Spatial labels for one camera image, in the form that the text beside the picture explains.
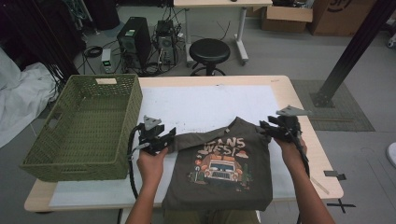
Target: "desk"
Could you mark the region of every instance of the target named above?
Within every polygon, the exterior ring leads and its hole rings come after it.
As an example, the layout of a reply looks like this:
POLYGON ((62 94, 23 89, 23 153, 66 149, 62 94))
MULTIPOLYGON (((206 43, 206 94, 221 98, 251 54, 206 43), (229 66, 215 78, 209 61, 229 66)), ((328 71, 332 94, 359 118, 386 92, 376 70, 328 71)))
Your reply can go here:
MULTIPOLYGON (((279 108, 293 105, 302 108, 300 100, 292 87, 290 80, 284 76, 245 76, 245 77, 142 77, 139 78, 142 88, 155 87, 199 87, 214 85, 251 85, 270 86, 279 108)), ((327 177, 324 170, 332 170, 329 160, 323 151, 315 131, 307 117, 300 117, 304 131, 304 140, 308 146, 307 156, 310 160, 311 178, 321 199, 337 199, 344 194, 336 177, 327 177)), ((68 206, 65 208, 50 208, 50 201, 57 183, 47 183, 37 180, 25 202, 25 209, 32 212, 78 210, 78 209, 109 209, 122 208, 119 204, 103 206, 68 206)), ((293 200, 274 198, 274 201, 293 200)))
POLYGON ((244 32, 245 17, 247 14, 247 7, 266 7, 271 6, 271 0, 175 0, 175 7, 184 7, 186 16, 186 55, 187 64, 193 62, 190 56, 191 35, 190 35, 190 19, 189 11, 191 7, 241 7, 240 21, 238 34, 234 35, 236 46, 238 47, 239 54, 242 58, 242 65, 248 61, 248 54, 245 50, 244 43, 242 42, 242 34, 244 32))

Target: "dark green t-shirt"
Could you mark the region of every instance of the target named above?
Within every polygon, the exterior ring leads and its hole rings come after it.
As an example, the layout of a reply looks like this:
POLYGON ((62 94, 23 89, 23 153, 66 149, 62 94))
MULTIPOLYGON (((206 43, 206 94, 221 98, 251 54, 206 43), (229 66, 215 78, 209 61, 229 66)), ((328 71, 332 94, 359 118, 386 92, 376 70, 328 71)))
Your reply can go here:
POLYGON ((175 137, 178 151, 163 208, 264 211, 272 201, 268 143, 263 129, 236 118, 228 127, 175 137))

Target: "table leg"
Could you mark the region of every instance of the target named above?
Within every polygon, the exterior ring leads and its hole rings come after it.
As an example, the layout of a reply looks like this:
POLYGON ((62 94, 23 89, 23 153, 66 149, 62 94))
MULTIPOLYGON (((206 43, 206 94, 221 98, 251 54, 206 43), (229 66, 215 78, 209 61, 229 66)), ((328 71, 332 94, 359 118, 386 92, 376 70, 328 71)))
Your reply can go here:
POLYGON ((191 47, 191 36, 189 33, 189 30, 190 30, 190 19, 189 19, 190 9, 185 8, 184 12, 185 12, 184 14, 186 17, 186 56, 187 56, 187 66, 189 66, 191 63, 194 62, 194 60, 190 56, 190 47, 191 47))
POLYGON ((242 33, 244 33, 244 25, 245 25, 245 17, 246 17, 246 15, 247 15, 247 8, 246 7, 242 7, 242 9, 241 9, 241 17, 240 17, 240 20, 239 20, 238 34, 234 35, 235 36, 235 41, 236 41, 236 46, 238 47, 239 53, 241 54, 242 65, 245 65, 246 62, 248 61, 248 54, 247 54, 247 51, 245 50, 244 43, 242 42, 242 33))

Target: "forearm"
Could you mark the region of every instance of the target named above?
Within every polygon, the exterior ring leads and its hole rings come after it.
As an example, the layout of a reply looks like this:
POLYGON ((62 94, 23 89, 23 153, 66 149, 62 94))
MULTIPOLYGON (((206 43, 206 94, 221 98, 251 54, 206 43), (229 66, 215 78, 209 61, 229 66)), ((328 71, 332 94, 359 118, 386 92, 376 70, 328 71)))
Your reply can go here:
POLYGON ((156 191, 156 188, 142 187, 139 197, 137 197, 136 203, 125 222, 126 224, 146 224, 151 222, 152 207, 154 205, 156 191))
POLYGON ((294 183, 301 221, 304 224, 334 223, 304 170, 290 171, 294 183))

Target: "gray floor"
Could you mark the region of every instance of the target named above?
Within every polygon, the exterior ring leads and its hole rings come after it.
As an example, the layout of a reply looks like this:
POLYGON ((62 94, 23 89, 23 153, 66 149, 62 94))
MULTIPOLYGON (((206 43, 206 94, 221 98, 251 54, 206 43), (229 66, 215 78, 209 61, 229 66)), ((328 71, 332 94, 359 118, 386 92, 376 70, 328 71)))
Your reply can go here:
MULTIPOLYGON (((163 9, 121 7, 119 14, 122 21, 126 21, 129 16, 145 16, 152 26, 161 19, 163 9)), ((290 79, 325 79, 350 41, 350 37, 264 32, 260 30, 258 20, 249 19, 243 36, 249 62, 242 66, 233 43, 238 23, 237 11, 199 9, 192 10, 191 14, 194 21, 205 15, 206 22, 195 22, 191 27, 193 35, 204 37, 222 37, 224 33, 220 26, 226 29, 228 21, 231 21, 224 41, 231 47, 232 56, 219 66, 229 76, 286 75, 290 79)), ((178 17, 183 22, 182 13, 178 17)), ((106 36, 104 32, 89 35, 88 46, 103 46, 112 40, 115 38, 106 36)), ((355 208, 347 207, 345 213, 340 207, 329 207, 337 223, 396 222, 396 168, 390 164, 385 153, 386 148, 396 142, 396 49, 386 48, 388 40, 389 34, 378 34, 345 80, 375 132, 317 132, 333 169, 346 175, 346 180, 341 182, 345 193, 342 202, 356 205, 355 208)), ((117 43, 111 46, 113 49, 117 47, 117 43)), ((90 62, 92 68, 99 72, 98 60, 90 59, 90 62)), ((77 56, 75 63, 80 65, 80 56, 77 56)), ((88 67, 86 71, 87 74, 91 73, 88 67)), ((162 76, 188 76, 190 72, 183 51, 180 51, 179 65, 162 76)), ((117 223, 118 210, 44 215, 23 209, 35 179, 18 165, 35 141, 43 122, 43 119, 35 120, 9 144, 0 148, 2 223, 117 223)), ((272 203, 262 213, 262 223, 295 223, 297 215, 296 203, 272 203)), ((158 211, 153 223, 162 223, 158 211)))

